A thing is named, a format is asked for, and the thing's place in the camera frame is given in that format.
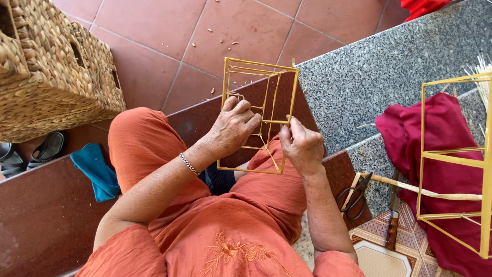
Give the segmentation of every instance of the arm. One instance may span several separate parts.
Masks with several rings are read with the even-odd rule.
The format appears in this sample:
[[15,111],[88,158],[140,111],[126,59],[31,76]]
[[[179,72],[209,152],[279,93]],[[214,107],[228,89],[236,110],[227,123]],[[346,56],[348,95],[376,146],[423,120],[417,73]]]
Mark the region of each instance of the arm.
[[290,125],[290,130],[282,126],[279,138],[283,153],[301,176],[306,191],[307,221],[314,258],[323,252],[336,250],[358,263],[322,165],[323,137],[306,129],[295,117],[292,117]]
[[[230,97],[212,129],[197,143],[183,152],[198,171],[213,161],[234,153],[243,146],[251,132],[261,122],[261,115],[250,110],[250,103]],[[196,175],[176,157],[158,168],[116,201],[97,228],[94,251],[112,235],[133,224],[148,225],[171,203],[176,194]]]

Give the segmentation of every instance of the scissors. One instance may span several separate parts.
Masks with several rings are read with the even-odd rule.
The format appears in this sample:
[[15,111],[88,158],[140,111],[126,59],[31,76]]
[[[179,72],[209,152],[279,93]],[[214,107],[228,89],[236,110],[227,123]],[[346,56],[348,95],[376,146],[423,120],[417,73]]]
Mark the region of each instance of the scissors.
[[[347,206],[345,208],[340,209],[340,212],[344,212],[345,215],[347,216],[348,219],[350,220],[356,220],[357,218],[361,217],[362,213],[364,212],[364,209],[366,208],[365,202],[366,199],[363,198],[364,192],[368,186],[368,183],[370,181],[370,178],[372,176],[372,172],[369,173],[364,180],[362,180],[357,186],[355,187],[349,187],[344,189],[340,195],[337,197],[337,205],[340,207],[340,200],[346,200],[348,198]],[[355,198],[354,196],[356,195],[356,191],[360,191],[359,196]],[[362,210],[361,212],[356,216],[356,217],[350,217],[350,211],[352,208],[362,199],[363,205],[362,205]]]

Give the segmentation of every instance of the orange shirt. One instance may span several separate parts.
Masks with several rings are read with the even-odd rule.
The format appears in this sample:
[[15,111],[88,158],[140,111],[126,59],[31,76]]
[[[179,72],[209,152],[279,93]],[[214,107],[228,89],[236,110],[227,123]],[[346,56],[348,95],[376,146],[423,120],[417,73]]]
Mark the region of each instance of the orange shirt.
[[138,224],[113,235],[77,274],[85,276],[364,275],[338,251],[321,254],[311,273],[261,205],[227,193],[195,201],[155,239]]

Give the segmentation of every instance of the embroidered flower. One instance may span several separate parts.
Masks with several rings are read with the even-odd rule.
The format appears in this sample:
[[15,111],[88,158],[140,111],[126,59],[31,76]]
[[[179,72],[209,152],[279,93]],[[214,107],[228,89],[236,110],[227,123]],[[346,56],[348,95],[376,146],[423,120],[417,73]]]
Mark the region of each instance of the embroidered flower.
[[207,246],[207,248],[214,254],[217,254],[216,258],[210,261],[205,262],[205,265],[210,264],[208,267],[202,269],[198,275],[202,276],[212,276],[212,269],[215,265],[215,268],[218,266],[219,259],[223,257],[224,262],[226,264],[229,263],[230,259],[238,256],[243,261],[253,262],[255,260],[259,260],[263,262],[264,260],[272,259],[276,261],[282,271],[287,275],[291,276],[289,271],[275,258],[275,254],[271,251],[268,251],[263,245],[255,244],[253,242],[241,244],[240,241],[234,243],[232,238],[227,238],[225,240],[224,233],[217,233],[215,235],[215,244],[212,246]]

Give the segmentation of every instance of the hand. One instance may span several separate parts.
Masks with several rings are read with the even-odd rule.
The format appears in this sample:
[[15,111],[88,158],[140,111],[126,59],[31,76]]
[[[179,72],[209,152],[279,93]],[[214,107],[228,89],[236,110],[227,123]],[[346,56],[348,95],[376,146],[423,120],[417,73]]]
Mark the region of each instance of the hand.
[[215,160],[228,156],[246,144],[251,132],[260,124],[261,115],[254,114],[246,100],[229,97],[210,131],[201,138]]
[[282,125],[278,136],[282,152],[301,177],[320,172],[323,167],[323,136],[320,133],[306,129],[297,118],[292,117],[290,130],[286,125]]

